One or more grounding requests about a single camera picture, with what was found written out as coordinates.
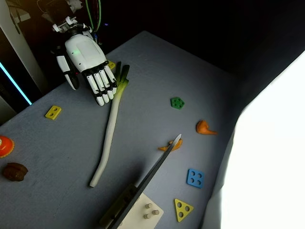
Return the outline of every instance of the green pentagon block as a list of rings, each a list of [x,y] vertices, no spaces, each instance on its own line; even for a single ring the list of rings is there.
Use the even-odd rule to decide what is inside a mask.
[[[175,97],[171,99],[171,106],[176,109],[181,109],[184,106],[184,102],[181,98]]]

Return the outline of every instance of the orange toy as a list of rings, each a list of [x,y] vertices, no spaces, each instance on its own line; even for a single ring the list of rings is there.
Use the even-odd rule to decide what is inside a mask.
[[[209,130],[209,125],[205,120],[201,120],[197,123],[196,131],[202,135],[216,135],[217,132],[213,130]]]
[[[182,142],[183,142],[183,140],[182,140],[182,139],[179,139],[179,141],[177,142],[177,144],[175,145],[175,147],[172,149],[172,151],[174,151],[174,150],[176,150],[176,149],[179,149],[180,146],[182,145]],[[165,152],[165,151],[168,149],[168,146],[159,147],[158,149]]]
[[[0,158],[5,157],[14,149],[14,142],[5,136],[0,136]]]

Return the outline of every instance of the white leek stem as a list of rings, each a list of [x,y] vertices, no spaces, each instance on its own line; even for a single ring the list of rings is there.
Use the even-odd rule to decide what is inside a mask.
[[[123,85],[121,90],[119,90],[119,88],[118,88],[118,91],[117,91],[116,95],[114,96],[114,99],[112,100],[109,120],[108,120],[108,124],[107,124],[107,129],[106,129],[105,141],[104,141],[104,146],[103,146],[103,153],[102,153],[102,157],[101,157],[99,166],[97,167],[95,174],[90,182],[91,187],[95,187],[97,185],[104,169],[106,168],[108,158],[109,158],[114,128],[115,128],[116,118],[118,116],[119,104],[120,104],[121,96],[123,94],[125,87],[126,86]]]

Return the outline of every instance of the blue square block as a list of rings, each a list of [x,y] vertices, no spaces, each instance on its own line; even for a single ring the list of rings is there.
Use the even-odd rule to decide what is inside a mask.
[[[198,188],[203,187],[204,173],[196,169],[190,168],[187,174],[186,183]]]

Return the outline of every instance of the robotic arm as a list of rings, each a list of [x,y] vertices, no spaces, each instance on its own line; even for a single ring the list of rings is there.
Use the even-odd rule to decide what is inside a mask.
[[[79,87],[73,70],[76,68],[87,79],[100,106],[113,99],[117,83],[107,65],[109,62],[90,34],[92,29],[78,23],[75,17],[66,17],[60,25],[54,24],[53,30],[70,36],[65,42],[66,51],[58,49],[56,59],[71,88],[77,90]]]

